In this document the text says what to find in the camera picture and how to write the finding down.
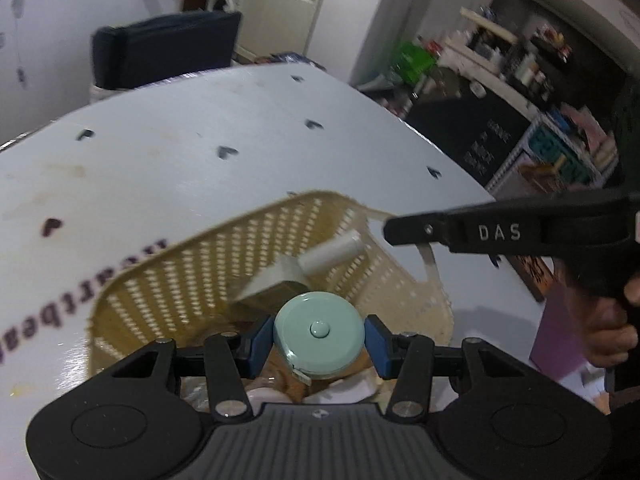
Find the person's right hand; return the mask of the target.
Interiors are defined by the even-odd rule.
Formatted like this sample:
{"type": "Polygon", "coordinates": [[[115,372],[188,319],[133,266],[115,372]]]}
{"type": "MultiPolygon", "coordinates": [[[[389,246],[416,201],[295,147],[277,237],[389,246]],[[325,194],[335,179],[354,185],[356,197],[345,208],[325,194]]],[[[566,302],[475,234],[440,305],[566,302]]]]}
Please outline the person's right hand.
{"type": "Polygon", "coordinates": [[[613,298],[588,294],[563,272],[565,302],[586,360],[596,367],[612,367],[628,360],[639,336],[627,320],[628,312],[613,298]]]}

